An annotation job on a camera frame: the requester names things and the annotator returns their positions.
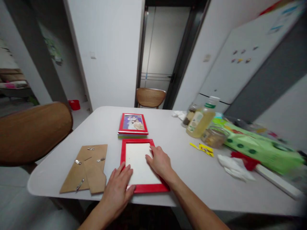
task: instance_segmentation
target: door frame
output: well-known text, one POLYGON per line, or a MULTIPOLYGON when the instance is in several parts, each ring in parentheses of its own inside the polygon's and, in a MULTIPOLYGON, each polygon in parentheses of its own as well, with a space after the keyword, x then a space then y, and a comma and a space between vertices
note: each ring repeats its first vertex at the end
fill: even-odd
POLYGON ((201 26, 204 22, 211 0, 202 0, 191 8, 188 22, 180 45, 174 71, 169 82, 163 109, 172 110, 183 77, 192 56, 201 26))
MULTIPOLYGON (((146 0, 143 20, 142 39, 140 47, 140 57, 138 64, 138 77, 136 82, 136 88, 140 87, 141 72, 143 63, 143 52, 145 45, 146 24, 147 24, 147 12, 149 6, 171 6, 171 7, 191 7, 187 25, 185 27, 184 35, 179 48, 178 56, 176 59, 175 67, 171 80, 169 82, 168 91, 166 94, 163 109, 171 110, 175 103, 181 82, 183 80, 185 71, 189 64, 193 49, 195 47, 202 23, 205 18, 205 14, 208 10, 208 6, 211 0, 146 0)), ((135 96, 134 107, 137 108, 138 102, 135 96)))

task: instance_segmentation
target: power strip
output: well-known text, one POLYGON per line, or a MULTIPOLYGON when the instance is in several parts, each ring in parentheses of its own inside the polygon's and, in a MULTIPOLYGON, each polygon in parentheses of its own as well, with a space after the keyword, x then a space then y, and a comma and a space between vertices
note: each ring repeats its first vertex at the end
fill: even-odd
POLYGON ((299 199, 303 196, 303 193, 294 187, 293 185, 289 184, 285 180, 283 180, 280 176, 276 175, 275 173, 271 172, 267 168, 263 167, 262 165, 258 164, 256 166, 256 171, 263 176, 265 179, 276 185, 282 191, 287 193, 293 199, 299 199))

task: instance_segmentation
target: cooking oil bottle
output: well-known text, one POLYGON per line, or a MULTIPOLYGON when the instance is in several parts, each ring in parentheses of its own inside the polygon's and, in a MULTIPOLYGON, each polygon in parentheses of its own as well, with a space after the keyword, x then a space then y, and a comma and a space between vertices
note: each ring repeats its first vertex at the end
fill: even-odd
POLYGON ((196 110, 193 119, 186 128, 186 133, 191 137, 200 138, 215 116, 215 107, 219 102, 218 97, 211 96, 205 106, 196 110))

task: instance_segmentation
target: white tissue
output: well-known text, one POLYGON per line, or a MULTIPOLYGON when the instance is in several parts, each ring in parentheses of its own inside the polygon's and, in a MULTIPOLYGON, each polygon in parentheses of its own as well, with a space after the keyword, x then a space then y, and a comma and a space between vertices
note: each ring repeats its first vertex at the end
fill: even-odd
POLYGON ((172 117, 178 117, 180 120, 184 120, 186 111, 173 111, 172 117))
POLYGON ((218 161, 224 167, 225 171, 243 181, 256 180, 252 174, 245 168, 243 160, 240 158, 231 158, 227 156, 217 155, 218 161))

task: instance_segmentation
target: finger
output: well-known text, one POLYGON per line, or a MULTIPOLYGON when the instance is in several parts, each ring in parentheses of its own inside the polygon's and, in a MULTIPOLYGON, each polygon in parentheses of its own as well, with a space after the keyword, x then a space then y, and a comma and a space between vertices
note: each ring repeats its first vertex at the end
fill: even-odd
POLYGON ((116 170, 115 175, 114 175, 115 178, 119 176, 119 174, 121 173, 122 168, 125 166, 125 164, 126 164, 126 162, 123 162, 123 163, 118 167, 118 169, 116 170))
POLYGON ((157 148, 154 147, 154 146, 150 146, 150 148, 151 148, 151 150, 152 150, 153 153, 155 153, 155 152, 157 151, 157 148))
POLYGON ((126 191, 125 203, 128 203, 129 200, 132 198, 135 188, 136 188, 135 185, 131 185, 130 188, 126 191))
POLYGON ((130 180, 132 174, 133 174, 133 169, 129 169, 129 170, 123 175, 123 177, 122 177, 122 185, 123 185, 124 187, 127 186, 127 184, 128 184, 128 182, 129 182, 129 180, 130 180))
POLYGON ((111 173, 111 176, 110 176, 109 181, 112 180, 112 179, 114 178, 115 172, 116 172, 116 169, 114 169, 113 172, 111 173))
POLYGON ((125 173, 128 172, 128 170, 131 168, 130 165, 128 165, 124 170, 119 174, 119 177, 122 178, 124 177, 125 173))
POLYGON ((145 155, 146 161, 149 165, 151 165, 153 163, 153 159, 149 156, 149 155, 145 155))

